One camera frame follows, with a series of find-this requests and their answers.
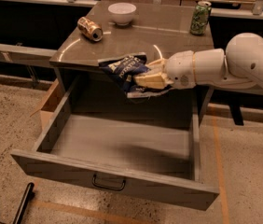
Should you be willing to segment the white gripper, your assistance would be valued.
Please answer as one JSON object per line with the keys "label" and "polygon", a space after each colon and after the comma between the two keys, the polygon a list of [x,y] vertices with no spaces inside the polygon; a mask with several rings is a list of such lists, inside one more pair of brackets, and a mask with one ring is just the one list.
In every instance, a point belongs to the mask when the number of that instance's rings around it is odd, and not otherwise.
{"label": "white gripper", "polygon": [[182,51],[175,53],[168,60],[160,58],[147,63],[145,66],[156,74],[140,74],[134,76],[133,80],[138,86],[151,89],[161,90],[168,85],[178,90],[194,88],[196,82],[193,72],[193,55],[194,52],[191,50]]}

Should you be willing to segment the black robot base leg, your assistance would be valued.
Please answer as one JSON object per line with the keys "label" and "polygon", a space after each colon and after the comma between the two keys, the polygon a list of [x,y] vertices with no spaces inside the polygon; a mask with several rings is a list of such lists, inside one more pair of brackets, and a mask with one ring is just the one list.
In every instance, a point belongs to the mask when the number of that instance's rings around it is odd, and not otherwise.
{"label": "black robot base leg", "polygon": [[12,224],[21,224],[27,205],[34,196],[34,187],[35,184],[33,182],[27,184]]}

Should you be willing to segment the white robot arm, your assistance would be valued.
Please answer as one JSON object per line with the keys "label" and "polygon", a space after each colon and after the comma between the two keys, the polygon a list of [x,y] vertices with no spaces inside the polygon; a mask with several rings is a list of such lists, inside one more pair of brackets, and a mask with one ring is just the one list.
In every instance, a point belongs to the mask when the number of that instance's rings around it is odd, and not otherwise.
{"label": "white robot arm", "polygon": [[140,87],[189,89],[212,85],[222,89],[263,89],[263,38],[242,33],[224,49],[182,51],[147,65],[149,71],[133,77]]}

